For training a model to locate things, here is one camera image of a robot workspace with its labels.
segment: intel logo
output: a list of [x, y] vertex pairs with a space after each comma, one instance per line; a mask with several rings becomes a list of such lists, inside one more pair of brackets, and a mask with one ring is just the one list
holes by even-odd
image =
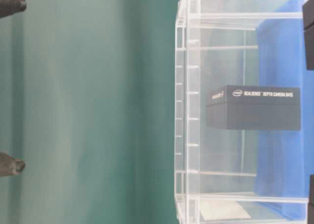
[[235, 97], [238, 97], [238, 96], [241, 96], [243, 94], [243, 91], [242, 90], [235, 90], [232, 95], [235, 96]]

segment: camera box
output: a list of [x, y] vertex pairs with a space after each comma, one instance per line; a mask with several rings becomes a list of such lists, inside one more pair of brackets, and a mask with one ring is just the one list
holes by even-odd
[[227, 85], [209, 94], [209, 126], [230, 130], [300, 130], [300, 89]]

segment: white label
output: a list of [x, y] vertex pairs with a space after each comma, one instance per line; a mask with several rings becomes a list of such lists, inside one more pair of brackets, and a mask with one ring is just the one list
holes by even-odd
[[235, 97], [239, 97], [243, 94], [243, 91], [242, 90], [235, 90], [232, 95], [235, 96]]
[[214, 99], [218, 99], [218, 98], [222, 98], [222, 97], [224, 97], [224, 91], [222, 91], [222, 92], [220, 92], [218, 94], [213, 95], [211, 97], [211, 99], [214, 100]]

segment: clear acrylic box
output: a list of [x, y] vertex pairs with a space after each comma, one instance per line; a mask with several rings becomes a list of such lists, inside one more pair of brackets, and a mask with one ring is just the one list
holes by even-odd
[[307, 223], [314, 74], [306, 70], [305, 1], [180, 0], [181, 224]]

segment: black object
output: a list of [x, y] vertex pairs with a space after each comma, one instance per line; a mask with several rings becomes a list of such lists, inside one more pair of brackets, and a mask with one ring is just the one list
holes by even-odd
[[308, 204], [308, 224], [314, 224], [314, 205]]
[[227, 85], [209, 94], [209, 126], [230, 130], [300, 130], [300, 89]]
[[308, 224], [314, 224], [314, 175], [310, 177], [310, 197], [308, 206]]
[[314, 175], [310, 176], [310, 197], [309, 202], [314, 205]]
[[307, 69], [314, 70], [314, 0], [303, 5], [303, 24]]
[[26, 8], [25, 0], [0, 0], [0, 18], [23, 12]]

